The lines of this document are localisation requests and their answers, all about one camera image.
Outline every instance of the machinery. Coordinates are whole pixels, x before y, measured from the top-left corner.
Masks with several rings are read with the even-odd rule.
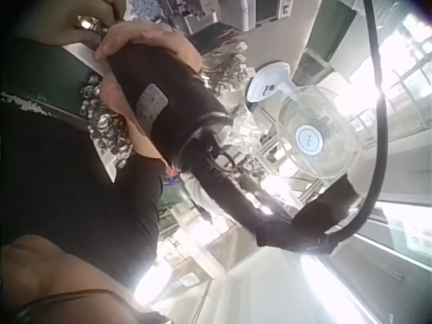
[[[345,174],[295,217],[246,172],[234,183],[226,170],[216,164],[215,159],[224,154],[217,134],[231,125],[232,119],[191,68],[163,49],[146,45],[126,45],[107,61],[142,129],[165,160],[180,172],[192,173],[227,214],[256,236],[259,246],[330,254],[367,220],[379,196],[387,162],[387,115],[372,1],[364,0],[364,8],[375,82],[381,93],[377,104],[377,160],[371,187],[362,200]],[[99,27],[91,28],[102,31]],[[268,206],[273,215],[256,209],[245,197],[247,192]],[[360,201],[362,205],[348,225],[326,234],[347,218],[350,208],[357,207]]]

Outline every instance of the metal bolt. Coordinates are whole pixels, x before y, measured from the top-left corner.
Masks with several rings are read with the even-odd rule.
[[[93,90],[93,95],[94,96],[99,96],[101,93],[101,87],[100,86],[96,86]]]
[[[88,79],[88,84],[95,86],[96,84],[98,84],[100,82],[99,80],[99,76],[97,76],[96,74],[92,75],[89,79]]]
[[[92,106],[96,106],[99,103],[99,99],[91,99],[90,100],[90,105]]]

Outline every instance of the pile of metal parts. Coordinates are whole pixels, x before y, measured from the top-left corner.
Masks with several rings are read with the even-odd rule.
[[[84,100],[80,108],[80,115],[88,121],[88,133],[94,145],[102,153],[109,151],[115,156],[117,169],[123,168],[132,152],[128,127],[123,116],[113,112],[101,102],[101,78],[92,75],[88,85],[82,90]]]
[[[204,56],[205,67],[200,76],[213,95],[220,97],[227,92],[239,91],[255,75],[254,68],[246,65],[246,57],[242,54],[246,49],[245,42],[237,41]]]

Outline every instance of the metal parts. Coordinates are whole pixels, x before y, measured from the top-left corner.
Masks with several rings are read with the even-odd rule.
[[[84,100],[80,115],[88,120],[90,138],[101,150],[110,151],[115,155],[116,167],[123,168],[132,152],[125,119],[101,102],[101,79],[98,75],[92,75],[88,79],[88,85],[81,93]]]
[[[100,20],[87,16],[78,16],[78,27],[91,30],[100,37],[104,37],[108,31]]]

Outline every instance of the label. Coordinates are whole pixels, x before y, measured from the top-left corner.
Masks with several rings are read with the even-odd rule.
[[[312,125],[303,125],[296,130],[296,143],[306,155],[318,155],[324,147],[323,136]]]
[[[156,84],[149,84],[136,103],[136,118],[142,130],[150,136],[153,123],[168,106],[168,98]]]

